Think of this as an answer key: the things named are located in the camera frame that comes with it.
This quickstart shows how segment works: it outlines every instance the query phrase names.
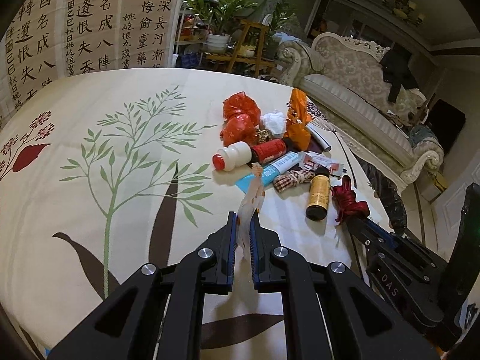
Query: door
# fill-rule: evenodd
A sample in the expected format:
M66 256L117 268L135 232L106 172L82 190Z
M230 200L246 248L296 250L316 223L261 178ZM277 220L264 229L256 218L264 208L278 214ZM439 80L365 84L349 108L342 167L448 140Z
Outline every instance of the door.
M476 152L462 175L432 204L438 250L450 257L460 226L465 190L472 183L480 184L480 150Z

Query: metal screw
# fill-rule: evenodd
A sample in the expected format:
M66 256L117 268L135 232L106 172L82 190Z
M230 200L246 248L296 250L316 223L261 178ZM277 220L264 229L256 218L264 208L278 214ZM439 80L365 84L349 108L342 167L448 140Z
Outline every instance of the metal screw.
M288 253L289 250L283 246L279 246L273 249L273 254L277 257L285 257Z
M342 274L345 272L345 265L341 262L335 261L330 264L330 269L336 274Z
M154 266L153 264L145 264L142 267L142 273L146 276L154 274L156 270L157 270L157 267Z
M204 247L203 249L200 249L198 251L198 255L202 257L203 259L207 259L209 257L212 257L213 255L213 250L209 249L208 247Z

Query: cream tablecloth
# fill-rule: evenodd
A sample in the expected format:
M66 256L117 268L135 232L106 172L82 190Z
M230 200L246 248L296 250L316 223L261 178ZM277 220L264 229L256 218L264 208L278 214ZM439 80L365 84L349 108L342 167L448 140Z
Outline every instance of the cream tablecloth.
M234 183L249 168L216 172L210 161L222 144L222 101L239 91L262 113L286 112L291 88L115 70L57 80L12 118L0 133L0 302L30 346L52 348L143 263L178 263L238 209ZM388 228L350 150L325 137ZM262 226L308 261L351 266L350 237L308 220L307 196L307 184L282 195L268 187ZM286 359L281 296L255 293L241 255L233 292L205 297L202 358Z

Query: yellow label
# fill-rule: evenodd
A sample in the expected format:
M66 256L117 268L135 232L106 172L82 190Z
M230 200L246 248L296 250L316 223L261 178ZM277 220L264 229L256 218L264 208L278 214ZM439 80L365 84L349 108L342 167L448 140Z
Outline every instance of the yellow label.
M330 198L330 178L324 175L315 176L311 181L310 197L307 207L321 206L328 209Z

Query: ornate sofa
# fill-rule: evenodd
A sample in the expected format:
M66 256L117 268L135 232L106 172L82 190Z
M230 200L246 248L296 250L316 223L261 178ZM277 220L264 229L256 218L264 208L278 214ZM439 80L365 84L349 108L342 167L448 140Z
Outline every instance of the ornate sofa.
M379 62L388 50L375 42L330 32L316 37L311 48L294 41L283 42L279 55L288 66L280 83L303 90L318 103L330 121L352 138L353 152L361 154L367 149L410 184L423 167L433 173L438 170L443 149L434 138L412 147L408 138L379 112L390 111L408 121L409 112L416 114L426 101L418 89L402 87L397 102L387 102L391 84L383 81Z

